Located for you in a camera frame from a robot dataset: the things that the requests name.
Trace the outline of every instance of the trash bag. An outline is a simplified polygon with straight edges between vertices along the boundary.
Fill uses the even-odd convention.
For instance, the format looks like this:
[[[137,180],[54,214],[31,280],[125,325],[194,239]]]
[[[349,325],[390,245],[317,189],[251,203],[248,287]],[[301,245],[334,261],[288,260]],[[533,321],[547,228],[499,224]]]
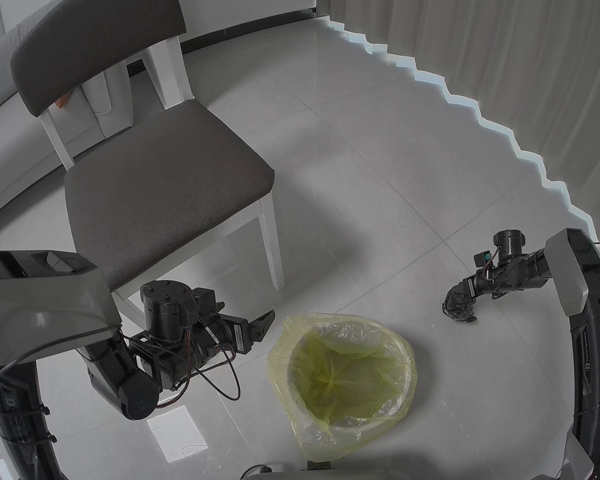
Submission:
[[[313,462],[339,459],[384,434],[407,414],[418,379],[404,338],[343,314],[286,318],[267,371]]]

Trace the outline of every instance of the chair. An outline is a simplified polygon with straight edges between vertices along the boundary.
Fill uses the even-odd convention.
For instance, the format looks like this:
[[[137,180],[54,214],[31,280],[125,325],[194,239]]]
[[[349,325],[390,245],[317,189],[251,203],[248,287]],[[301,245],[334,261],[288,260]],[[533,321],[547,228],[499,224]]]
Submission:
[[[273,284],[285,283],[273,169],[193,98],[185,30],[178,0],[64,0],[11,59],[22,100],[67,170],[76,251],[103,269],[119,310],[142,328],[131,294],[256,218]],[[48,107],[137,52],[165,110],[74,163]]]

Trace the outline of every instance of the white chair frame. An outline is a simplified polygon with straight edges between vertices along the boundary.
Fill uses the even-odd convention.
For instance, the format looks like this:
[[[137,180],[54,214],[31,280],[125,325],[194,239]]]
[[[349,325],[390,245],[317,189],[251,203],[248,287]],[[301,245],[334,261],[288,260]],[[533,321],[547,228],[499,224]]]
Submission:
[[[180,50],[180,41],[177,36],[145,49],[142,52],[142,58],[152,84],[156,92],[158,92],[160,101],[165,109],[182,103],[184,100],[193,99],[189,78],[184,66],[184,59]],[[40,121],[57,155],[62,160],[64,168],[66,170],[71,169],[75,163],[57,132],[51,113],[48,110],[42,112],[40,114]],[[158,279],[158,277],[163,276],[184,261],[206,249],[209,245],[233,233],[247,224],[247,222],[256,218],[260,220],[260,229],[262,231],[262,239],[267,253],[273,286],[277,290],[282,290],[285,287],[285,279],[282,272],[278,229],[273,210],[273,197],[270,192],[255,203],[247,206],[247,208],[240,210],[240,212],[218,224],[215,228],[193,239],[163,260],[158,261],[158,263],[152,265],[152,267],[145,270],[138,277],[115,290],[112,296],[120,313],[129,318],[138,327],[144,329],[144,311],[128,299],[140,290],[142,284]]]

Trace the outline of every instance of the tile floor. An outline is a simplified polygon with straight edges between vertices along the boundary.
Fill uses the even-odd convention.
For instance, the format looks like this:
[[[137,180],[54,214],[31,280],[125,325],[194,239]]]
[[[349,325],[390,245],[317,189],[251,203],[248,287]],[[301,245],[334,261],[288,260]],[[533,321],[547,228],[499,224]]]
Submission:
[[[283,318],[300,312],[376,319],[416,354],[408,416],[336,466],[391,467],[412,480],[556,473],[573,366],[552,282],[480,300],[472,325],[440,311],[500,229],[521,229],[533,250],[561,228],[585,226],[561,194],[541,186],[535,165],[517,159],[471,110],[449,105],[439,87],[416,82],[391,55],[368,54],[325,19],[216,44],[185,64],[195,96],[276,171],[287,287],[271,285],[255,221],[166,276],[215,289],[228,314],[276,310],[266,340],[236,363],[238,402],[196,381],[175,411],[130,422],[91,389],[77,354],[39,361],[68,478],[234,480],[254,463],[303,468],[266,375]],[[132,87],[138,121],[160,110],[146,73]],[[0,249],[73,250],[62,176],[56,170],[0,211]],[[214,379],[233,392],[230,374]],[[2,480],[4,461],[0,443]]]

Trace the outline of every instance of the black baseboard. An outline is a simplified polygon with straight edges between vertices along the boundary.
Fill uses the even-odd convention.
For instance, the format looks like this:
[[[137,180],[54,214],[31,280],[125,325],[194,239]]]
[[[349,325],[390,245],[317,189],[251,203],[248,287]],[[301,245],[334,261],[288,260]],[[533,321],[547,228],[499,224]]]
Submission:
[[[288,23],[294,23],[296,21],[309,20],[315,17],[315,7],[313,9],[302,9],[300,11],[276,14],[275,16],[268,16],[259,20],[240,23],[240,25],[234,25],[233,27],[216,30],[215,32],[209,32],[203,36],[187,39],[186,41],[180,43],[180,48],[182,49],[182,54],[184,55],[186,53],[199,50],[200,48],[204,48],[205,46],[227,41],[227,39],[233,39],[234,37],[244,36],[251,34],[252,32],[277,27],[279,25],[286,25]],[[127,71],[130,77],[137,75],[138,73],[142,73],[142,71],[144,71],[144,63],[142,62],[142,59],[128,64]]]

